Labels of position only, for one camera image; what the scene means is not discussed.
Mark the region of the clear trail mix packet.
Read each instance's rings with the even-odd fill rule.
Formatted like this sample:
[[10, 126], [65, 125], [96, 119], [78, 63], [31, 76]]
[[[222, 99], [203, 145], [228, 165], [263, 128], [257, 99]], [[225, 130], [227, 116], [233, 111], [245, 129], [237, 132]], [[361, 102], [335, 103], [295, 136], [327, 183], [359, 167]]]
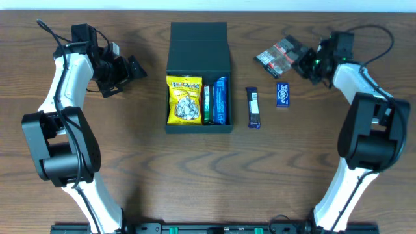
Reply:
[[263, 69], [273, 78], [279, 79], [308, 51], [309, 47], [299, 42], [295, 37], [288, 35], [253, 59], [262, 65]]

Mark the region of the blue Eclipse gum pack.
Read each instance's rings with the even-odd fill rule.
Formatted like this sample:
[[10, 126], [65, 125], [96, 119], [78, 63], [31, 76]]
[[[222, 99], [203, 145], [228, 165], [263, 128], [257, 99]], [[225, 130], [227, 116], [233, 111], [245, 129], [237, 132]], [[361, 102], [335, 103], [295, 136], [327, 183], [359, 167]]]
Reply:
[[290, 105], [290, 90], [288, 83], [276, 84], [276, 106], [289, 107]]

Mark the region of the yellow nut snack bag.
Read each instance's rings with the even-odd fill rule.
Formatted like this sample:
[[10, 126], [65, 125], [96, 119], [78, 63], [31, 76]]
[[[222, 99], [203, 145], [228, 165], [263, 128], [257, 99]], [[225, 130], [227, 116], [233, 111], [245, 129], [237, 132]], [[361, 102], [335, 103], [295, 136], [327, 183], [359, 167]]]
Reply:
[[168, 125], [201, 125], [202, 77], [166, 77], [169, 90]]

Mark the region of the black gift box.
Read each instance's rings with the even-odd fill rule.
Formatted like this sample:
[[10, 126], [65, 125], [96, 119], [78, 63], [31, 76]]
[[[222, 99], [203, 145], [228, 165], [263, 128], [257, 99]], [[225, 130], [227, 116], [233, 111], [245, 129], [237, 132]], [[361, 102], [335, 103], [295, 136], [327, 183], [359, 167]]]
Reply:
[[227, 119], [225, 125], [165, 125], [167, 133], [230, 133], [233, 130], [231, 58], [226, 22], [172, 22], [166, 74], [201, 77], [213, 85], [227, 77]]

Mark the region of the green snack bar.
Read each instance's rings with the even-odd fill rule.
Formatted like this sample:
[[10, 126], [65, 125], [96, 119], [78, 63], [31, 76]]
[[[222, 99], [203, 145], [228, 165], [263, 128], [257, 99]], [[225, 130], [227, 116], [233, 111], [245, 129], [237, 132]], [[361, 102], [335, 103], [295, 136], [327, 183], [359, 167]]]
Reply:
[[213, 94], [213, 86], [205, 85], [203, 87], [203, 124], [213, 124], [213, 101], [211, 99]]

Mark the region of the dark blue chocolate bar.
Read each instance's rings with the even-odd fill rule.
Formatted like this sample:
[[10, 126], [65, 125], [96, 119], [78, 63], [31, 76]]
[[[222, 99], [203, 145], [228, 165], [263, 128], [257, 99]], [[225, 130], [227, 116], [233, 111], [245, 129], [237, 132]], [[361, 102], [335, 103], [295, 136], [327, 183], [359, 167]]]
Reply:
[[256, 87], [246, 87], [249, 109], [249, 124], [251, 129], [261, 128], [261, 119], [259, 114], [258, 92]]

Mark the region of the blue snack bar wrapper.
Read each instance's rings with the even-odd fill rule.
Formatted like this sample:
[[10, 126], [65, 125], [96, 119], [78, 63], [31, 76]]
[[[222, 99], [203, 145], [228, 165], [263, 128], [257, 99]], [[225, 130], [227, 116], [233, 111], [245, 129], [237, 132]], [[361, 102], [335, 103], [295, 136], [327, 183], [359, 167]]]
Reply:
[[227, 123], [227, 84], [227, 77], [221, 77], [214, 82], [213, 122], [216, 125], [226, 125]]

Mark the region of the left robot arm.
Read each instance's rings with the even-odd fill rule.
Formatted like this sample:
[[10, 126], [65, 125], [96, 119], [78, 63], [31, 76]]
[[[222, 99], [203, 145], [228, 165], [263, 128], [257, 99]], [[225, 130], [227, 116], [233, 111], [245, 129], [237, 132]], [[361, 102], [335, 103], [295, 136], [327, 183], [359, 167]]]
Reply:
[[38, 176], [62, 189], [77, 203], [86, 227], [53, 226], [69, 233], [137, 233], [123, 208], [107, 190], [101, 174], [101, 152], [83, 113], [90, 81], [104, 97], [121, 92], [131, 78], [146, 76], [134, 56], [120, 56], [114, 43], [102, 48], [88, 42], [58, 47], [55, 74], [39, 109], [23, 116], [21, 126]]

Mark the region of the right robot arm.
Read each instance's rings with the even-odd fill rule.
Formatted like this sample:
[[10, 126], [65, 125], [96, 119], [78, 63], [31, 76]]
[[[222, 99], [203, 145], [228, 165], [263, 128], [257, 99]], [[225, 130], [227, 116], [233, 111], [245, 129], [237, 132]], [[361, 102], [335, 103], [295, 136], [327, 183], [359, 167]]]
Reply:
[[350, 104], [337, 143], [339, 165], [311, 227], [312, 233], [343, 233], [366, 188], [399, 160], [410, 104], [381, 88], [363, 65], [323, 51], [310, 49], [292, 67], [314, 83], [329, 80]]

